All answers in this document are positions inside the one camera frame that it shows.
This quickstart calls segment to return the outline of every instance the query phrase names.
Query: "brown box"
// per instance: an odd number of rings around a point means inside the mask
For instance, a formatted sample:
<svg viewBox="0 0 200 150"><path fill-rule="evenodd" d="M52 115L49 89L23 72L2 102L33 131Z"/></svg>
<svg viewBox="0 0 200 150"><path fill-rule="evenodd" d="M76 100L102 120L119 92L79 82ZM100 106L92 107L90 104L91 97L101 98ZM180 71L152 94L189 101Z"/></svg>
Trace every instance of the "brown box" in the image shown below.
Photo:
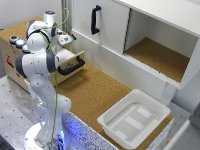
<svg viewBox="0 0 200 150"><path fill-rule="evenodd" d="M42 19L39 17L36 17L31 20L42 20ZM20 55L23 55L24 53L22 52L21 49L17 49L15 45L10 44L9 38L12 35L17 35L19 38L26 40L25 39L26 27L29 21L30 20L0 31L0 49L1 49L1 56L3 59L6 74L15 82L17 82L21 87L23 87L26 91L28 91L28 87L26 86L24 82L24 77L21 76L15 68L16 58ZM73 65L77 64L78 63L76 60L77 56L79 56L81 59L84 59L84 52L80 52L79 54L75 55L71 59L63 62L60 65L61 68L64 69L68 63L71 63ZM70 73L67 76L63 76L58 73L58 78L57 78L58 83L61 83L62 81L66 80L67 78L69 78L70 76L74 75L75 73L77 73L78 71L82 69L83 69L83 66L75 70L74 72ZM55 72L51 73L51 81L52 81L52 84L55 86L56 84Z"/></svg>

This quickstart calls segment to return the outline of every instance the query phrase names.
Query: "cork shelf surface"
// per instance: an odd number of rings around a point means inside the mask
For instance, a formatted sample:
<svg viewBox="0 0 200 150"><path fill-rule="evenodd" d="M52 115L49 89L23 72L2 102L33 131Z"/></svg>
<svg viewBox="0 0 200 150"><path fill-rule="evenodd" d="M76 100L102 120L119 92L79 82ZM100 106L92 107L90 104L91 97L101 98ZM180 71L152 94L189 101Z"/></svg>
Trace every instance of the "cork shelf surface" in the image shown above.
<svg viewBox="0 0 200 150"><path fill-rule="evenodd" d="M26 27L30 20L1 31L0 37L7 42L9 42L11 35L18 35L19 38L25 40ZM130 92L131 89L88 63L84 65L83 70L60 83L58 86L58 93L72 100L71 112L120 150L123 148L105 134L103 127L97 122L97 118ZM172 119L172 115L167 116L137 150L146 149Z"/></svg>
<svg viewBox="0 0 200 150"><path fill-rule="evenodd" d="M181 82L190 60L149 38L143 39L125 53L178 82Z"/></svg>

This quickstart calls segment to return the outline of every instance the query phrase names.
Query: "white plastic bin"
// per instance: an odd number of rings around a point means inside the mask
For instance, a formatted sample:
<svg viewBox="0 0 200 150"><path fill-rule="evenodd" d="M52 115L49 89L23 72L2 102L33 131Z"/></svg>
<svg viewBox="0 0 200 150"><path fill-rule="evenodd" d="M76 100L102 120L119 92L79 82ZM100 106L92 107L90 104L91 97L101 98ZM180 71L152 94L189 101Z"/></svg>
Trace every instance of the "white plastic bin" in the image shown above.
<svg viewBox="0 0 200 150"><path fill-rule="evenodd" d="M169 108L135 89L101 115L98 122L122 147L136 149L169 113Z"/></svg>

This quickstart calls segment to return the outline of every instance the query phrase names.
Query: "black cabinet handle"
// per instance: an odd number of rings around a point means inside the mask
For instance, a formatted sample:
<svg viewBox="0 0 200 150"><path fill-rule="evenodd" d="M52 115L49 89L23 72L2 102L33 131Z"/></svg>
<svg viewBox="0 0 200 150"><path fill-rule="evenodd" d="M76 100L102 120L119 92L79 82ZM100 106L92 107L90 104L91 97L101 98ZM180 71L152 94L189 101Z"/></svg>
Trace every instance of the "black cabinet handle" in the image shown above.
<svg viewBox="0 0 200 150"><path fill-rule="evenodd" d="M66 70L62 70L61 67L58 67L58 72L63 75L66 76L70 73L72 73L73 71L75 71L76 69L82 67L85 64L85 61L83 59L81 59L79 56L77 56L76 60L79 62L78 64L76 64L75 66L68 68Z"/></svg>
<svg viewBox="0 0 200 150"><path fill-rule="evenodd" d="M96 8L92 10L92 23L91 23L91 31L92 35L98 33L100 30L96 28L96 12L101 10L101 7L96 5Z"/></svg>

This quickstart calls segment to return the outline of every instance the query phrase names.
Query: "cabinet door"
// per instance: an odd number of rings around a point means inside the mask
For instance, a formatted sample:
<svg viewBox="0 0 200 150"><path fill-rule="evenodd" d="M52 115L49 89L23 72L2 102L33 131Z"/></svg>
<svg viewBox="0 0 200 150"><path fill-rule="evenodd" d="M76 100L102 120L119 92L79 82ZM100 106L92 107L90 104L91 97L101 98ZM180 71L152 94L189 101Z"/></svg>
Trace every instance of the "cabinet door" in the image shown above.
<svg viewBox="0 0 200 150"><path fill-rule="evenodd" d="M91 34L92 10L101 7L96 13L96 28L99 33ZM74 0L73 30L87 36L94 42L122 54L129 18L129 8L112 0Z"/></svg>

